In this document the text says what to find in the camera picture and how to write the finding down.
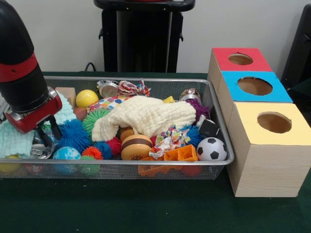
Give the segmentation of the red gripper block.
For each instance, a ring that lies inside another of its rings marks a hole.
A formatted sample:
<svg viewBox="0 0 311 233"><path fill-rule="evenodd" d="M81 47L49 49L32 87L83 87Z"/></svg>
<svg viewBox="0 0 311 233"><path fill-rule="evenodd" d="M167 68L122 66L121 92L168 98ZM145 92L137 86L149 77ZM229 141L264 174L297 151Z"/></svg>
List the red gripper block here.
<svg viewBox="0 0 311 233"><path fill-rule="evenodd" d="M54 137L60 140L61 131L54 115L62 109L62 102L57 92L50 92L49 99L39 108L19 114L12 110L5 112L6 119L20 133L26 134L35 130L35 156L51 156L53 142L44 130L39 130L44 122L49 121Z"/></svg>

